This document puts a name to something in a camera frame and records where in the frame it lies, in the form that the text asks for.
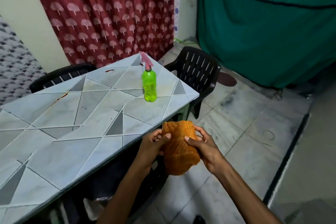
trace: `green curtain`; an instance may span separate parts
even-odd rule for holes
[[[203,50],[275,88],[309,80],[336,60],[336,0],[198,0]]]

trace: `green bottle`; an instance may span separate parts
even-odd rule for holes
[[[142,73],[142,86],[145,91],[145,100],[154,102],[156,99],[156,73],[152,70],[153,63],[144,52],[140,52],[141,62],[145,62],[145,71]]]

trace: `person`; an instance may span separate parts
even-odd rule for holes
[[[204,165],[223,185],[245,222],[247,224],[281,224],[282,222],[224,158],[213,138],[201,127],[195,126],[195,130],[202,136],[185,137],[186,142],[199,150]],[[136,158],[120,182],[113,198],[98,218],[97,224],[126,222],[142,181],[148,175],[160,148],[171,138],[170,134],[164,136],[161,134],[162,130],[157,129],[143,137]]]

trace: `pink spray nozzle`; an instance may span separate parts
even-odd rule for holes
[[[153,63],[151,62],[151,60],[149,59],[149,57],[144,53],[144,52],[140,52],[141,55],[141,63],[145,62],[146,63],[146,71],[151,71],[152,70],[152,66]]]

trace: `patterned wallpaper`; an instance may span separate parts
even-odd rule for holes
[[[31,93],[29,85],[44,74],[37,60],[0,16],[0,106]]]

